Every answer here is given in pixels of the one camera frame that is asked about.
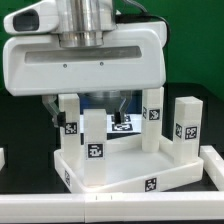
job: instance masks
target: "cable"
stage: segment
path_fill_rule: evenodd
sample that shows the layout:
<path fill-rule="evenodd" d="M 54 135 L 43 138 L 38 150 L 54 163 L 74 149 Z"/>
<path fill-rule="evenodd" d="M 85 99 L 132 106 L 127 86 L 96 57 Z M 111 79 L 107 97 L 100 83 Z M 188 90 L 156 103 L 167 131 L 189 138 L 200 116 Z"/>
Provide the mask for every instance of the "cable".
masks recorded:
<path fill-rule="evenodd" d="M 149 22 L 150 20 L 154 20 L 154 19 L 163 21 L 166 24 L 166 29 L 167 29 L 167 40 L 165 44 L 166 46 L 170 41 L 171 29 L 170 29 L 169 23 L 163 17 L 150 15 L 149 13 L 116 15 L 116 23 Z"/>
<path fill-rule="evenodd" d="M 147 13 L 148 12 L 147 9 L 143 5 L 141 5 L 140 3 L 136 2 L 136 1 L 133 1 L 133 0 L 123 0 L 123 2 L 140 9 L 141 12 L 143 12 L 143 13 Z"/>

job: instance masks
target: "white base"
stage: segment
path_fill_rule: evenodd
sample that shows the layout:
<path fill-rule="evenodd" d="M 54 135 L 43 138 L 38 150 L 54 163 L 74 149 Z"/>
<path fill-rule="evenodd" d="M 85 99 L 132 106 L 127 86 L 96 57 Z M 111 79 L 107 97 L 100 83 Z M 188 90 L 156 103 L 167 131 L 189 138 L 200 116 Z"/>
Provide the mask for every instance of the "white base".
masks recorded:
<path fill-rule="evenodd" d="M 223 192 L 4 195 L 0 223 L 222 220 L 223 207 Z"/>
<path fill-rule="evenodd" d="M 141 135 L 136 135 L 108 141 L 104 186 L 84 186 L 83 166 L 72 170 L 63 160 L 62 150 L 55 152 L 55 168 L 72 193 L 146 192 L 146 181 L 153 178 L 157 180 L 153 191 L 166 191 L 202 179 L 203 160 L 200 158 L 195 163 L 175 166 L 173 158 L 163 151 L 143 152 L 140 140 Z"/>

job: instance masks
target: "green wall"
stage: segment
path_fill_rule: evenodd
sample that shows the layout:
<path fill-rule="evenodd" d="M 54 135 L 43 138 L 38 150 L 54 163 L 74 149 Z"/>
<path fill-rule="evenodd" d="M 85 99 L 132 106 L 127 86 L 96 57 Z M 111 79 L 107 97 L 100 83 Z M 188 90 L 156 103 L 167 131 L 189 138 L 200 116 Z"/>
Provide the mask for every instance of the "green wall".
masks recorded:
<path fill-rule="evenodd" d="M 33 2 L 37 1 L 0 1 L 0 23 L 8 13 Z M 167 81 L 201 84 L 224 100 L 224 0 L 138 2 L 170 23 L 172 36 L 166 49 Z M 132 7 L 124 6 L 121 0 L 115 0 L 115 3 L 121 12 L 137 12 Z M 1 51 L 8 37 L 0 25 Z M 0 84 L 3 87 L 2 74 Z"/>

